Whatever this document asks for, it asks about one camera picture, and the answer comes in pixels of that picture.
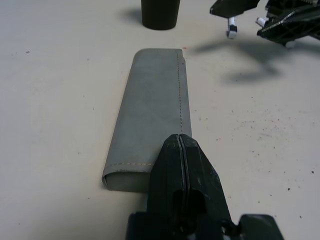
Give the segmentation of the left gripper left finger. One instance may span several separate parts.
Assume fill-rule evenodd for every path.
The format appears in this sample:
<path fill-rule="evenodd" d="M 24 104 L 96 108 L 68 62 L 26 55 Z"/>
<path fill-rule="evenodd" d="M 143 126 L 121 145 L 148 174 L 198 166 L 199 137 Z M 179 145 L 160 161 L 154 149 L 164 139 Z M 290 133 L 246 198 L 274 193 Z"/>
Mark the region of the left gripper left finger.
<path fill-rule="evenodd" d="M 173 218 L 182 211 L 186 180 L 183 148 L 179 134 L 163 143 L 151 169 L 148 189 L 148 211 Z"/>

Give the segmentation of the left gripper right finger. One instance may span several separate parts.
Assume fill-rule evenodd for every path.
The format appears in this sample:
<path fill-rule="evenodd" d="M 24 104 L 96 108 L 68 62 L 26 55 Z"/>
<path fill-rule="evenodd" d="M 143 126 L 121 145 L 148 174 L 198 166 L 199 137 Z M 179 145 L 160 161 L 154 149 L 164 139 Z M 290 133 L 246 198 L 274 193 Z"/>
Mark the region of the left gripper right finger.
<path fill-rule="evenodd" d="M 182 134 L 179 140 L 186 183 L 185 212 L 193 218 L 207 214 L 214 221 L 230 222 L 231 215 L 218 173 L 195 139 Z"/>

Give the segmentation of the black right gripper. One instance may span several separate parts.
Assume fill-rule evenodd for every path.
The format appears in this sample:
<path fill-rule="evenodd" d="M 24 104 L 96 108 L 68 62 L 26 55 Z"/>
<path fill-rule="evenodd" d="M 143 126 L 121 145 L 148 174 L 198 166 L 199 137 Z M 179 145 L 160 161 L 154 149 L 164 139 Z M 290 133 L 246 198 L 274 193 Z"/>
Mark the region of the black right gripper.
<path fill-rule="evenodd" d="M 222 18 L 242 15 L 258 6 L 259 0 L 217 0 L 209 13 Z M 269 17 L 256 35 L 281 45 L 304 37 L 320 38 L 319 0 L 269 0 L 265 6 Z"/>

